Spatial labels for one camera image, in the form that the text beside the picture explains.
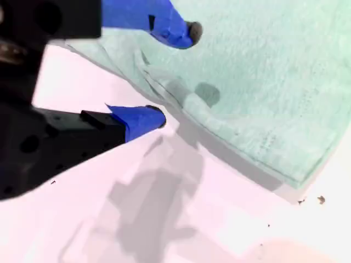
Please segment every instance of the small debris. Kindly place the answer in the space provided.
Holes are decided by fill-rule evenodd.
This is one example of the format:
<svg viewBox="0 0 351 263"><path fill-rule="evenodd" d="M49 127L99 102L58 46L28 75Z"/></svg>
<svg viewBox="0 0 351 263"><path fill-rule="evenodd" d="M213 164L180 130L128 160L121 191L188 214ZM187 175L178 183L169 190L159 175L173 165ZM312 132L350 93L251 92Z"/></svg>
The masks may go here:
<svg viewBox="0 0 351 263"><path fill-rule="evenodd" d="M324 204L324 203L325 203L325 198L324 198L324 196L318 197L318 200L319 200L319 203L320 203L320 204Z"/></svg>

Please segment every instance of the white table surface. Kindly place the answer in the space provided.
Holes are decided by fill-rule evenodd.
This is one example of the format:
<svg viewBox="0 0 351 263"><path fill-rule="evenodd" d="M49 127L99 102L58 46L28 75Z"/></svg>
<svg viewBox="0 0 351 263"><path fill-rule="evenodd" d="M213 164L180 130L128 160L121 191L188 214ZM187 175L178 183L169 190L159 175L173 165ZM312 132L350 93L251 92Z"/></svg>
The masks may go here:
<svg viewBox="0 0 351 263"><path fill-rule="evenodd" d="M108 112L105 103L157 105L49 46L33 104ZM351 131L296 191L160 108L163 129L0 202L0 262L351 262Z"/></svg>

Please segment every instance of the light green cloth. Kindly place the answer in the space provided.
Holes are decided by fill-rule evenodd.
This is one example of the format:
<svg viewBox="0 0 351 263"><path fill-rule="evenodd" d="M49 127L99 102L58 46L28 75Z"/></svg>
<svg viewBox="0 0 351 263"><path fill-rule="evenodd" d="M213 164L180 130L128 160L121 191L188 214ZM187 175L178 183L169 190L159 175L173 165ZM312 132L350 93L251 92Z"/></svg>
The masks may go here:
<svg viewBox="0 0 351 263"><path fill-rule="evenodd" d="M104 30L100 40L66 44L300 187L350 121L351 1L172 3L203 25L201 42L189 50L116 29Z"/></svg>

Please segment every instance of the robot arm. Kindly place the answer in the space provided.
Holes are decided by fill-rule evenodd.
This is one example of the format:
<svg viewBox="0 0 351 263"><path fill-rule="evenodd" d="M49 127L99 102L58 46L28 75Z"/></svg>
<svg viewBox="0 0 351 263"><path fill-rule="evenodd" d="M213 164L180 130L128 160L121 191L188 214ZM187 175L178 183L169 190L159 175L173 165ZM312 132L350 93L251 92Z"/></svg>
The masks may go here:
<svg viewBox="0 0 351 263"><path fill-rule="evenodd" d="M186 22L170 0L103 0L103 26L144 30L173 48L194 46L202 35L198 22Z"/></svg>

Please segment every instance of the blue tape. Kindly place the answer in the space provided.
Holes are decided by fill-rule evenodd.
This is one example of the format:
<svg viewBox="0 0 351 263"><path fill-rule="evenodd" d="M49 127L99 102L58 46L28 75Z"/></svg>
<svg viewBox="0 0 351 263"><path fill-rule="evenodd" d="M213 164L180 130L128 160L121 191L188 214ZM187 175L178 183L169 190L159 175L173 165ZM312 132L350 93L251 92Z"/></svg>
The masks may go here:
<svg viewBox="0 0 351 263"><path fill-rule="evenodd" d="M161 111L149 107L115 107L109 106L113 118L126 126L126 142L132 141L152 130L158 129L166 122Z"/></svg>
<svg viewBox="0 0 351 263"><path fill-rule="evenodd" d="M104 27L144 30L170 47L193 45L186 22L169 0L103 0L102 9Z"/></svg>

